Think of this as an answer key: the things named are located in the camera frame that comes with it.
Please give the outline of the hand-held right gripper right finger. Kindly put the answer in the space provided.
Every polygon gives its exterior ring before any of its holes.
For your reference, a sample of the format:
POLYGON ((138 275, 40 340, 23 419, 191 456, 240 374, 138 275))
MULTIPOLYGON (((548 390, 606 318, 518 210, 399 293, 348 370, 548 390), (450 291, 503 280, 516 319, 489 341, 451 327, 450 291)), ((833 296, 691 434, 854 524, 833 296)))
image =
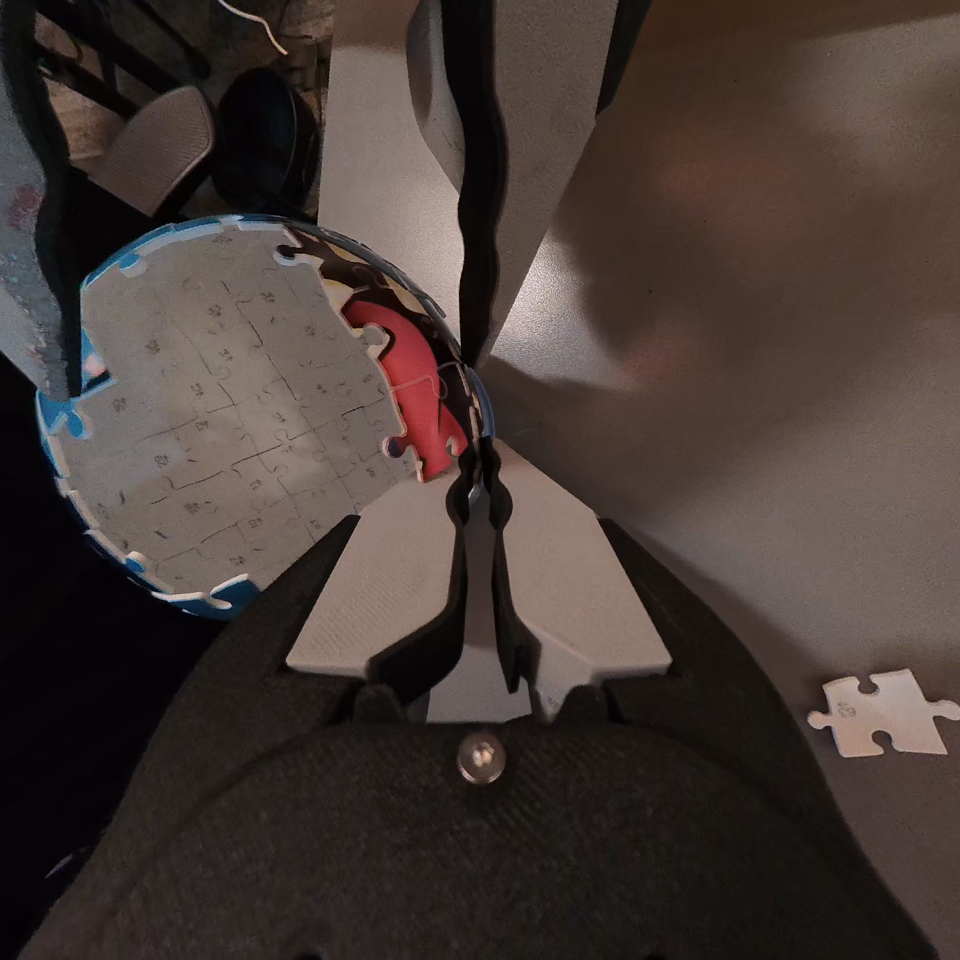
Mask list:
POLYGON ((671 654, 594 510, 500 439, 484 438, 482 465, 508 690, 523 681, 552 722, 573 690, 666 675, 671 654))

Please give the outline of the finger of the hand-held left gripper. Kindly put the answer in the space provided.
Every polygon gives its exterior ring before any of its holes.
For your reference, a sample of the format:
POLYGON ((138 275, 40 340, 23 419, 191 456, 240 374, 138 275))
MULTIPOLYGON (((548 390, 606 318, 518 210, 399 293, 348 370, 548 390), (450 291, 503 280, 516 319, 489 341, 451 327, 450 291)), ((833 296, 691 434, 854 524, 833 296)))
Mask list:
POLYGON ((627 59, 626 2, 336 2, 318 223, 491 353, 627 59))
POLYGON ((80 274, 63 224, 69 148, 35 49, 38 6, 1 3, 2 351, 63 401, 80 391, 80 274))

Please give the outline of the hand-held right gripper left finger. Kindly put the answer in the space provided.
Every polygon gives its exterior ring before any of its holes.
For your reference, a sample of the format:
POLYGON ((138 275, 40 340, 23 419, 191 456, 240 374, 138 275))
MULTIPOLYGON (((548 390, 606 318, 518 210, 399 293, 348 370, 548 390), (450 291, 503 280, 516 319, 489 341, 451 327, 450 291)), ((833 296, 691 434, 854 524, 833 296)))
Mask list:
POLYGON ((465 642, 465 526, 478 456, 402 480, 367 505, 286 665, 391 688, 410 704, 458 665, 465 642))

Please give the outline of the blue puzzle ball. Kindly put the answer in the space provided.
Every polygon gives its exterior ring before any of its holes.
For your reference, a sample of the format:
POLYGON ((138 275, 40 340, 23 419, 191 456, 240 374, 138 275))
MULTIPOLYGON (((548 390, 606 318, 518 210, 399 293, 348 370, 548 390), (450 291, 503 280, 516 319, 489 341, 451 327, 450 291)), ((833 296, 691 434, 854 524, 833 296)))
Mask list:
POLYGON ((494 432, 435 300, 337 231, 169 223, 84 279, 81 389, 35 399, 91 546, 155 599, 229 620, 342 520, 494 432))

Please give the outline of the white-backed puzzle piece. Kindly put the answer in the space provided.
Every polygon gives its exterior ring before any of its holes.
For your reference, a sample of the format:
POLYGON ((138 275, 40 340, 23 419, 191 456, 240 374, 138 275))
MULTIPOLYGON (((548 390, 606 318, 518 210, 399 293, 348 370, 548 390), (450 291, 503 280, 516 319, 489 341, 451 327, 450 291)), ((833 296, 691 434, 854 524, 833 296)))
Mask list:
POLYGON ((929 701, 909 669, 870 675, 874 690, 861 691, 856 677, 837 678, 822 686, 828 710, 811 711, 810 728, 830 729, 844 759, 864 759, 884 752, 873 736, 886 734, 897 752, 945 755, 938 717, 959 720, 959 706, 950 700, 929 701))

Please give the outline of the grey office chair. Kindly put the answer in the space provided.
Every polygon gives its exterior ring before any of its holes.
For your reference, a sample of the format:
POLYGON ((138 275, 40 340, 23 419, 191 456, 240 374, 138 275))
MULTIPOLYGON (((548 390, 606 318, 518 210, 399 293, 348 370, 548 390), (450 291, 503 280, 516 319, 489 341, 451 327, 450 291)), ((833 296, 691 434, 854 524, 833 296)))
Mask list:
POLYGON ((210 178, 219 197, 236 212, 306 221, 321 133, 303 97, 279 72, 253 68, 224 92, 217 119, 210 178))

